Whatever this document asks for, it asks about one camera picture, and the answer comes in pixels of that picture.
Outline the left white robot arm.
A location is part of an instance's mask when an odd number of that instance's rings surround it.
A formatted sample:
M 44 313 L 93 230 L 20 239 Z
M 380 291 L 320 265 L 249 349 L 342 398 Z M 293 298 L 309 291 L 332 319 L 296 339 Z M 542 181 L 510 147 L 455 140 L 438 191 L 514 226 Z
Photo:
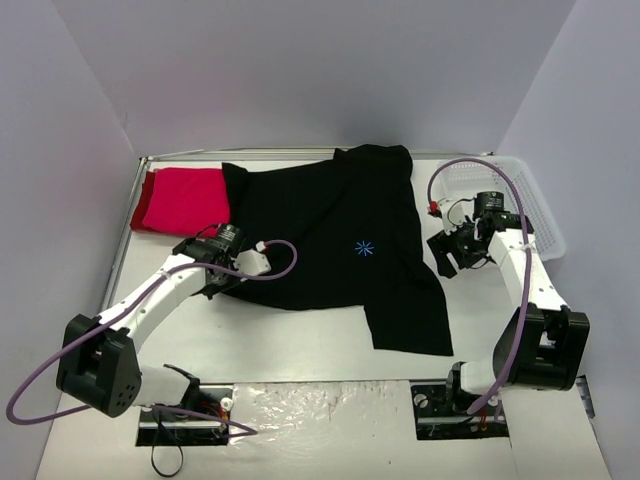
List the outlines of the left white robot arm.
M 58 389 L 111 418 L 132 406 L 153 405 L 165 405 L 179 418 L 195 415 L 203 395 L 200 380 L 169 364 L 143 367 L 138 352 L 186 299 L 237 284 L 232 274 L 244 241 L 244 233 L 229 224 L 212 238 L 188 238 L 120 303 L 93 318 L 73 318 L 64 334 Z

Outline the black t shirt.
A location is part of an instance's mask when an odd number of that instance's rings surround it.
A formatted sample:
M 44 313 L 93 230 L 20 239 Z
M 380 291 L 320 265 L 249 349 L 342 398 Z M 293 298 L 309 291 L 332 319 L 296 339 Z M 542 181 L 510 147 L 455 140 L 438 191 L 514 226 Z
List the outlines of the black t shirt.
M 375 348 L 452 355 L 445 294 L 423 261 L 405 147 L 363 145 L 262 172 L 226 163 L 222 172 L 230 222 L 247 245 L 276 239 L 298 253 L 285 277 L 246 281 L 229 296 L 293 311 L 361 306 Z

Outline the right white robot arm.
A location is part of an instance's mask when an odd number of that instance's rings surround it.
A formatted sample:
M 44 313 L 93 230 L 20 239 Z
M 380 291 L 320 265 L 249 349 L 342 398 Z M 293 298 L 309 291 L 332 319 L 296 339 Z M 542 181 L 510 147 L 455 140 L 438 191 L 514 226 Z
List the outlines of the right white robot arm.
M 514 312 L 488 356 L 458 362 L 443 389 L 446 406 L 465 413 L 484 395 L 508 387 L 571 389 L 590 332 L 587 316 L 572 310 L 552 284 L 529 220 L 511 213 L 505 197 L 485 191 L 462 201 L 430 201 L 428 213 L 443 229 L 427 242 L 440 276 L 486 264 L 498 268 Z

